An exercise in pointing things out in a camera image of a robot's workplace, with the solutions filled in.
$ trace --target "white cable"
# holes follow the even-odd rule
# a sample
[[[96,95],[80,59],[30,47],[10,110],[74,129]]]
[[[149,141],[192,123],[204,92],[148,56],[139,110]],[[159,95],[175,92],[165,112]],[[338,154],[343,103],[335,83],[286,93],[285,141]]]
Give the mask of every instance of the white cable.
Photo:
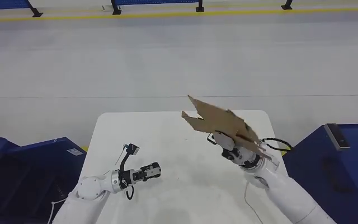
[[[51,209],[50,218],[49,218],[49,221],[47,222],[47,224],[50,224],[50,222],[51,222],[51,218],[52,218],[52,215],[53,215],[53,213],[54,213],[55,204],[60,203],[60,202],[63,202],[63,201],[66,200],[66,199],[67,199],[67,198],[62,199],[62,200],[59,200],[58,202],[51,202],[51,204],[52,204],[52,209]]]
[[[117,165],[117,163],[118,163],[119,159],[121,158],[121,156],[122,156],[123,152],[124,152],[124,147],[123,147],[123,150],[122,150],[121,154],[119,155],[119,157],[118,157],[118,159],[117,159],[116,163],[114,164],[114,166],[116,166],[116,165]]]
[[[252,206],[247,202],[246,200],[246,191],[247,191],[247,187],[248,187],[249,182],[246,183],[246,187],[245,187],[245,194],[244,194],[244,199],[246,204],[253,210],[253,212],[255,213],[255,215],[257,216],[258,220],[260,220],[261,224],[263,224],[262,220],[260,219],[260,217],[258,216],[257,212],[255,211],[255,209],[252,208]]]

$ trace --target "blue platform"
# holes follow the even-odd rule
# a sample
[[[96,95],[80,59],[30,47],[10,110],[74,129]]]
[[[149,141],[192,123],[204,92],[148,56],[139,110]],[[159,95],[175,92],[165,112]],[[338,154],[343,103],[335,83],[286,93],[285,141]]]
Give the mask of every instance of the blue platform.
[[[358,125],[338,125],[351,148],[336,150],[324,126],[283,156],[287,172],[338,223],[358,223]]]
[[[85,158],[68,138],[23,147],[0,138],[0,223],[47,223],[51,202],[73,190]]]

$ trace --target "blue barrier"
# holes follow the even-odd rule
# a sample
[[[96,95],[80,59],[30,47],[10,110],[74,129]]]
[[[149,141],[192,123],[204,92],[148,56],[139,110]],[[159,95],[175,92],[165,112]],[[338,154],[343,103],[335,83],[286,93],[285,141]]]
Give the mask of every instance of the blue barrier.
[[[199,0],[116,0],[119,6],[129,4],[170,4],[170,3],[195,3]]]
[[[6,10],[10,8],[28,8],[26,0],[1,0],[0,10]]]

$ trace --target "white label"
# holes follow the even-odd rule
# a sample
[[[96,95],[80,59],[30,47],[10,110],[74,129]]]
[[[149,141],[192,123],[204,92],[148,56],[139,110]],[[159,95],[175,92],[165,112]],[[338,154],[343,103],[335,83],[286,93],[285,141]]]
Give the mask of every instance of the white label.
[[[77,149],[75,148],[72,148],[71,150],[67,150],[67,152],[75,155],[75,156],[79,156],[79,155],[82,155],[83,153],[81,153],[80,151],[78,151]]]

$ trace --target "yellow floor line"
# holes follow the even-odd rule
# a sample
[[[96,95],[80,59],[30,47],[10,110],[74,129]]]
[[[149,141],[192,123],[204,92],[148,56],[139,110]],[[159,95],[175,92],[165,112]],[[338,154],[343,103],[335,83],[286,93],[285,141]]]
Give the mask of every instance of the yellow floor line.
[[[257,15],[257,14],[303,14],[320,12],[357,12],[358,8],[312,8],[293,10],[243,10],[243,11],[214,11],[214,12],[168,12],[168,13],[143,13],[143,14],[122,14],[122,15],[85,15],[85,16],[42,16],[42,17],[16,17],[0,18],[0,22],[11,21],[35,21],[35,20],[84,20],[94,18],[150,18],[150,17],[175,17],[175,16],[220,16],[220,15]]]

